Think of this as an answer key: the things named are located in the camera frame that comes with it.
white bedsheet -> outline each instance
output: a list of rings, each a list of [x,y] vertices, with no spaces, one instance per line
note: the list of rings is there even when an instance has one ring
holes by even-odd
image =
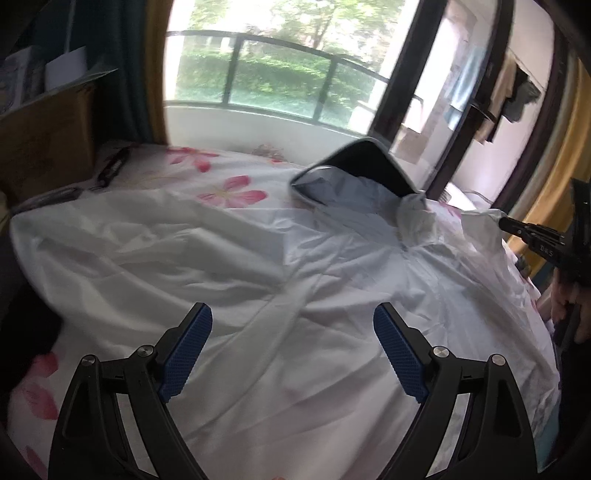
[[[52,354],[11,397],[9,434],[38,471],[82,355],[153,344],[197,301],[212,308],[213,332],[168,406],[212,480],[379,475],[418,407],[373,332],[383,301],[432,345],[505,355],[539,433],[558,372],[500,234],[479,233],[494,230],[491,219],[460,220],[437,203],[427,211],[413,197],[391,222],[360,214],[343,224],[290,196],[298,169],[143,146],[108,192],[13,219],[26,275],[65,319]],[[449,460],[465,405],[432,471]],[[130,441],[140,452],[137,433]]]

white wall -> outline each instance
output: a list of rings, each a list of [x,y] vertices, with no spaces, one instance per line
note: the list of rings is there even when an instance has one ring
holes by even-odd
[[[452,182],[461,190],[473,190],[495,200],[521,156],[548,85],[554,48],[554,27],[548,14],[534,0],[515,0],[509,49],[519,66],[542,90],[537,103],[529,104],[521,122],[501,120],[493,143],[472,141]]]
[[[191,106],[168,106],[164,111],[173,145],[250,153],[268,144],[300,165],[320,161],[357,138],[260,113]]]

pink flower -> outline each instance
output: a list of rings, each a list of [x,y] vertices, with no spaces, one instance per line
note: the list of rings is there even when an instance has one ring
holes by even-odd
[[[31,466],[35,473],[39,475],[43,480],[47,479],[47,467],[43,461],[36,454],[35,450],[27,445],[25,448],[27,463]]]
[[[212,168],[212,164],[209,161],[210,158],[219,157],[219,154],[217,153],[197,150],[196,148],[190,147],[168,147],[166,149],[166,154],[171,157],[171,165],[176,165],[189,159],[193,162],[193,166],[201,173],[205,173]]]
[[[27,372],[27,376],[47,378],[57,371],[57,367],[58,363],[55,353],[49,352],[46,355],[37,355],[33,359],[33,364]]]
[[[37,382],[28,381],[22,392],[33,415],[42,420],[57,420],[58,411],[51,393]]]
[[[216,189],[212,193],[202,193],[197,195],[197,198],[211,206],[226,206],[228,208],[244,208],[267,198],[267,193],[262,190],[236,192],[250,183],[251,178],[248,175],[231,177],[224,182],[221,189]]]

cardboard box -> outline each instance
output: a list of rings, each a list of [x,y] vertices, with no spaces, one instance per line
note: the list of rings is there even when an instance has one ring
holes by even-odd
[[[93,85],[73,84],[0,116],[0,190],[8,203],[93,174]]]

blue cloth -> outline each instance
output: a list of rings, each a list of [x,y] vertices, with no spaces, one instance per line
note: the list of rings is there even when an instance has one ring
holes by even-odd
[[[468,101],[470,101],[485,53],[486,51],[482,47],[472,47],[464,68],[462,68],[462,71],[446,95],[449,99],[449,108],[444,113],[444,116],[449,128],[452,130],[456,129],[462,113]]]

